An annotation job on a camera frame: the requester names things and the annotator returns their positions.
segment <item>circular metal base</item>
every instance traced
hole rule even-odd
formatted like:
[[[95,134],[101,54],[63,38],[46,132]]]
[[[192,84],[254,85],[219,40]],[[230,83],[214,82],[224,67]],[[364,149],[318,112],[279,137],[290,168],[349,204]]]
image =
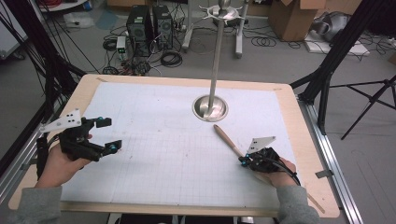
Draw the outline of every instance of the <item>circular metal base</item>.
[[[194,112],[194,115],[198,117],[198,119],[209,122],[216,122],[224,119],[227,116],[228,105],[218,96],[214,96],[212,108],[208,110],[208,107],[209,95],[204,95],[198,97],[194,101],[192,104],[192,111]]]

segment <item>metal rod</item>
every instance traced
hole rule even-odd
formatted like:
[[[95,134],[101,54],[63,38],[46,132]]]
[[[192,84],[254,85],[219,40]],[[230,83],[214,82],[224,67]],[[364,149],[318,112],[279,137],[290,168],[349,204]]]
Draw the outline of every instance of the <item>metal rod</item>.
[[[209,105],[207,107],[208,114],[210,114],[212,110],[213,100],[215,98],[216,81],[218,80],[219,59],[220,59],[221,40],[222,40],[223,32],[224,32],[224,21],[219,20],[218,37],[216,38],[215,59],[213,60],[213,68],[212,68],[212,81],[210,83]]]

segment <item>concrete floor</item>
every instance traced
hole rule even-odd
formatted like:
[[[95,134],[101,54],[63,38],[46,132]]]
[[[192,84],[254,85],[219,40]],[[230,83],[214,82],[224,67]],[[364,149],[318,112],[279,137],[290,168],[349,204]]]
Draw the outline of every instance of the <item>concrete floor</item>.
[[[105,12],[104,7],[96,7],[90,15],[95,22],[98,22]],[[111,13],[125,15],[114,10]],[[116,28],[125,24],[125,21],[125,17],[118,16],[114,24],[110,25]],[[208,21],[200,21],[198,25],[214,27]],[[247,27],[266,25],[265,18],[250,18]],[[71,30],[69,34],[95,67],[100,68],[105,64],[106,51],[102,48],[102,44],[103,37],[109,34],[109,29],[103,29],[103,26],[99,28],[96,23],[88,29]],[[65,35],[61,36],[65,39],[65,47],[71,63],[82,70],[92,71],[93,68],[71,41],[66,40]],[[191,48],[187,53],[181,53],[183,64],[180,67],[158,67],[162,77],[210,79],[216,33],[197,30],[192,37]],[[366,45],[366,48],[375,49],[375,44]],[[233,51],[234,35],[225,34],[220,56],[219,79],[291,83],[315,71],[325,57],[323,54],[308,53],[304,44],[301,44],[299,49],[293,49],[288,43],[279,40],[276,40],[274,47],[266,48],[253,46],[250,39],[245,38],[243,57],[236,59]],[[378,81],[393,77],[395,65],[387,61],[393,52],[395,50],[380,54],[372,50],[370,55],[363,57],[361,61],[357,57],[347,56],[335,71],[332,85]],[[112,65],[119,66],[120,63],[113,60]],[[0,136],[2,157],[44,102],[44,96],[35,70],[28,59],[24,61],[8,59],[0,62],[0,67],[0,93],[3,96],[0,97],[0,114],[3,121]],[[151,69],[148,75],[156,77],[160,73]],[[362,86],[359,89],[374,94],[381,87],[381,84],[375,84]],[[301,93],[303,90],[304,86],[297,88],[295,93]],[[391,91],[386,91],[381,99],[392,104]],[[393,190],[396,183],[394,174],[396,163],[393,159],[396,157],[395,111],[375,104],[350,135],[345,140],[340,139],[367,103],[367,98],[350,89],[330,89],[326,131],[363,222],[395,223],[396,193]],[[0,217],[8,212],[7,203],[1,204]],[[106,223],[107,217],[108,214],[104,213],[64,212],[62,223]],[[272,223],[272,220],[256,218],[256,223]],[[347,223],[347,219],[342,212],[336,219],[323,218],[322,223]]]

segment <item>human arm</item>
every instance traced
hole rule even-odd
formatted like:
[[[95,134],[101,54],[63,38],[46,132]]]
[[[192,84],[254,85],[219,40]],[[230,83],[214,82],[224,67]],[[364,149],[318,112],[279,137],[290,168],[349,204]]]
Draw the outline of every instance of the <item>human arm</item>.
[[[9,223],[59,223],[62,184],[88,163],[85,159],[71,161],[59,144],[54,146],[35,187],[22,190],[20,206]]]
[[[283,158],[280,159],[289,169],[296,171],[293,163]],[[275,172],[263,175],[276,188],[280,202],[278,219],[281,224],[320,222],[318,212],[308,205],[305,188],[298,186],[287,173]]]

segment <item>computer tower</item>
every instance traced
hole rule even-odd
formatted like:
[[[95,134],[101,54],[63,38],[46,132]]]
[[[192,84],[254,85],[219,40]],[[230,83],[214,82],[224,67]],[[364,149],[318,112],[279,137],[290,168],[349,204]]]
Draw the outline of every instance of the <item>computer tower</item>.
[[[152,7],[152,18],[158,49],[171,49],[173,47],[173,20],[168,7]]]
[[[154,38],[149,6],[132,6],[126,28],[131,39],[134,56],[148,57],[151,54],[150,44]]]

